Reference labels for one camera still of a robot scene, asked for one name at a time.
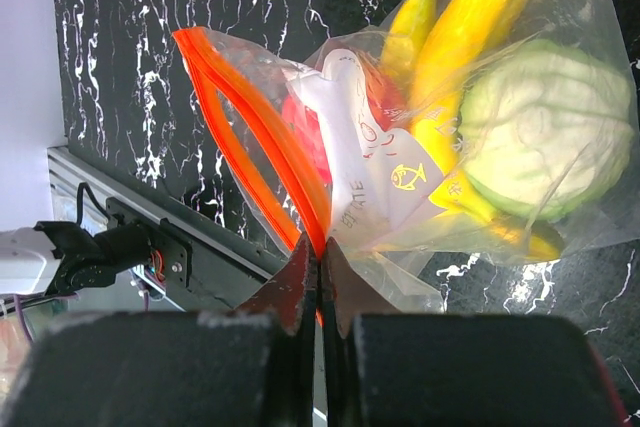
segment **countertop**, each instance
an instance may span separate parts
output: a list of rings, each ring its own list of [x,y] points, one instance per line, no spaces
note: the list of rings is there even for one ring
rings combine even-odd
[[[304,61],[330,36],[378,25],[400,1],[55,0],[69,149],[277,253],[207,130],[171,33],[205,25]],[[613,2],[639,83],[637,0]],[[576,323],[640,425],[638,258],[639,241],[512,268],[436,254],[422,278],[440,287],[448,312],[554,314]]]

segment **white robot part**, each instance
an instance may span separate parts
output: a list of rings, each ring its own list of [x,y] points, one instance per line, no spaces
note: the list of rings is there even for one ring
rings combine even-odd
[[[0,294],[47,290],[60,266],[55,248],[44,232],[32,228],[0,232]]]

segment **orange zipper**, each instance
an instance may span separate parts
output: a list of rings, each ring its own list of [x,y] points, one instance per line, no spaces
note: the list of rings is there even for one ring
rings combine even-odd
[[[174,37],[187,61],[209,130],[234,174],[269,225],[293,249],[299,232],[233,133],[217,90],[229,99],[267,154],[320,257],[331,220],[329,196],[295,135],[262,93],[214,50],[202,27],[180,30]]]

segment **black marble surface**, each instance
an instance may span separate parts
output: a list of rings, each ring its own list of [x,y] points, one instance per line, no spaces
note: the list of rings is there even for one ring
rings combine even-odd
[[[637,0],[613,1],[638,82]],[[211,139],[171,32],[206,25],[303,61],[329,36],[378,24],[399,2],[55,0],[69,149],[275,252]],[[637,241],[514,268],[438,254],[423,278],[440,286],[449,312],[555,314],[575,322],[605,358],[629,422],[640,425],[638,258]]]

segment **white wall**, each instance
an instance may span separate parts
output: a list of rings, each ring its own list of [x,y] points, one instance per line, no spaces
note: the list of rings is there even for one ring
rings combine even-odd
[[[64,143],[53,0],[0,0],[0,231],[52,219],[47,147]]]

